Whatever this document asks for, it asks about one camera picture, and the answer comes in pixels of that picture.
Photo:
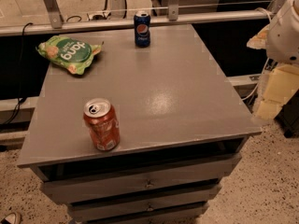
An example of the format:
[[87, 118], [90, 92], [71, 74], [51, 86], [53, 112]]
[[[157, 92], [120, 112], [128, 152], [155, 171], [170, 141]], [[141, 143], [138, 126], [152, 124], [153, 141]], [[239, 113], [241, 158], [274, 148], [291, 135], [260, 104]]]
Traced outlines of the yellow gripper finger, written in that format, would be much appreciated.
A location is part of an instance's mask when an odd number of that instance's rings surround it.
[[249, 41], [247, 42], [247, 47], [251, 49], [265, 49], [268, 31], [269, 25], [265, 25], [265, 27], [260, 32], [249, 39]]
[[280, 64], [262, 75], [253, 114], [259, 119], [273, 119], [299, 90], [299, 66]]

